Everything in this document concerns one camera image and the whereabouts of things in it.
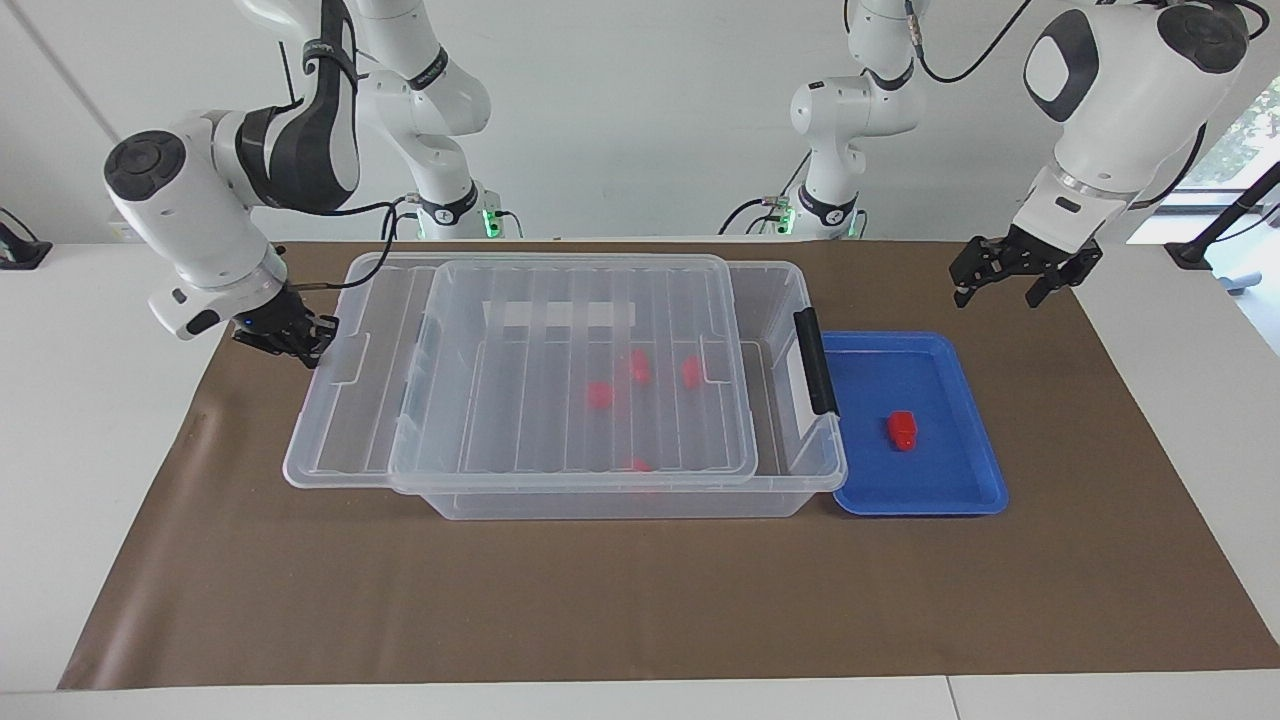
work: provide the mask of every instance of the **blue tray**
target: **blue tray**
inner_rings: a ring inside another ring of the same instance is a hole
[[[840,404],[849,482],[836,502],[856,515],[995,515],[1009,491],[960,359],[936,333],[823,333]],[[909,410],[915,450],[893,447],[887,420]]]

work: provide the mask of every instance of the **brown paper sheet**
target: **brown paper sheet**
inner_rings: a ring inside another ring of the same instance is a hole
[[[287,259],[332,279],[369,249]],[[946,334],[1002,515],[858,519],[818,496],[786,520],[451,523],[389,491],[300,491],[280,464],[308,373],[224,341],[61,687],[1280,667],[1075,299],[1030,311],[1010,282],[957,311],[957,249],[603,250],[791,260],[827,329]]]

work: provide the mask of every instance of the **white table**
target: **white table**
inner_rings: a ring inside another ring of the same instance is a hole
[[[682,238],[691,242],[718,238]],[[0,274],[0,717],[1276,717],[1280,671],[51,691],[216,345],[172,340],[148,249],[59,246]],[[1280,357],[1207,273],[1111,247],[1079,297],[1274,635]],[[1240,438],[1272,438],[1243,443]]]

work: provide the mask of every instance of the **robotic arm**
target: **robotic arm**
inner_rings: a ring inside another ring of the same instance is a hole
[[[928,9],[916,0],[915,14]],[[849,51],[865,70],[824,78],[796,91],[791,124],[809,142],[809,173],[788,199],[791,232],[845,237],[856,214],[858,181],[867,158],[852,143],[914,129],[924,115],[911,28],[902,0],[859,0],[849,14]]]
[[[1038,275],[1032,307],[1079,286],[1102,258],[1094,236],[1130,209],[1239,74],[1249,37],[1234,4],[1101,5],[1057,17],[1024,70],[1062,124],[1004,238],[975,237],[951,265],[956,305],[1010,275]]]
[[[422,0],[356,0],[356,6],[361,42],[384,68],[370,73],[360,96],[361,122],[408,164],[424,237],[500,234],[498,195],[472,179],[452,140],[485,128],[489,94],[436,40]]]
[[[191,340],[233,320],[237,341],[314,368],[338,322],[316,316],[288,286],[250,210],[324,213],[355,192],[355,27],[342,0],[242,0],[242,8],[278,27],[319,31],[303,49],[307,99],[134,135],[104,172],[120,214],[177,269],[150,300],[170,332]]]

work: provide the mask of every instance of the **small red block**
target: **small red block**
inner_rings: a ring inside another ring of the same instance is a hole
[[[613,405],[613,386],[609,383],[588,383],[586,404],[595,410],[607,410]]]
[[[653,368],[649,365],[649,354],[644,350],[631,351],[631,379],[641,386],[653,382]]]
[[[703,363],[696,355],[690,355],[680,365],[680,374],[685,379],[685,387],[694,389],[703,384]]]
[[[899,410],[888,416],[888,437],[893,441],[893,446],[902,452],[915,450],[916,433],[915,415]]]

